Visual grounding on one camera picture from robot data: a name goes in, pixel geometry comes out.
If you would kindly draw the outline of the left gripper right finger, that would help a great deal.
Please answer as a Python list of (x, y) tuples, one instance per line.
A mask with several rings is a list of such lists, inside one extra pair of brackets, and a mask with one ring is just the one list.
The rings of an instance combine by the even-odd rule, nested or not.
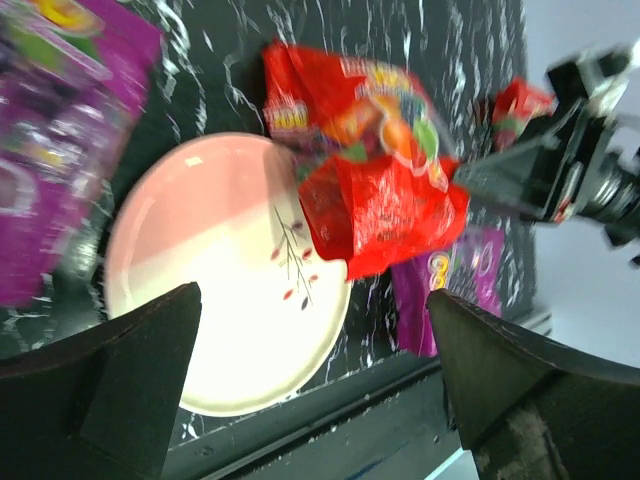
[(482, 479), (636, 479), (639, 371), (504, 321), (445, 289), (427, 299), (463, 449)]

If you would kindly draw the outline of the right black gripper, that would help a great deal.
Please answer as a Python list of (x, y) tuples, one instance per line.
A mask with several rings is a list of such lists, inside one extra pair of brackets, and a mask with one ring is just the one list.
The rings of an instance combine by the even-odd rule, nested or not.
[[(639, 132), (638, 113), (616, 111), (638, 69), (637, 42), (584, 50), (552, 64), (546, 77), (556, 110), (534, 121), (552, 136), (518, 141), (464, 163), (453, 183), (477, 200), (529, 220), (592, 220), (603, 226), (612, 248), (637, 240), (639, 154), (625, 162), (610, 143), (619, 130)], [(551, 195), (553, 186), (558, 194)]]

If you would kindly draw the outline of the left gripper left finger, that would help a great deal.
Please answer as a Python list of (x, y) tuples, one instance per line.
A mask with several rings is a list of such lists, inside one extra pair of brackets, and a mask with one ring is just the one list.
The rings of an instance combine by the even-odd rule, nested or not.
[(201, 309), (184, 284), (2, 360), (2, 478), (159, 478)]

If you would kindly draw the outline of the red candy bag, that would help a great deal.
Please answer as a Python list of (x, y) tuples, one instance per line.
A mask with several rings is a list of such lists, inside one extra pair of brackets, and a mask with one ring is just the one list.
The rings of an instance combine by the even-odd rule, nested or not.
[(292, 150), (317, 253), (355, 280), (463, 232), (468, 194), (417, 78), (395, 65), (280, 41), (262, 53), (271, 138)]
[(532, 119), (550, 115), (554, 103), (553, 95), (521, 77), (515, 77), (493, 97), (491, 129), (494, 150), (510, 147)]

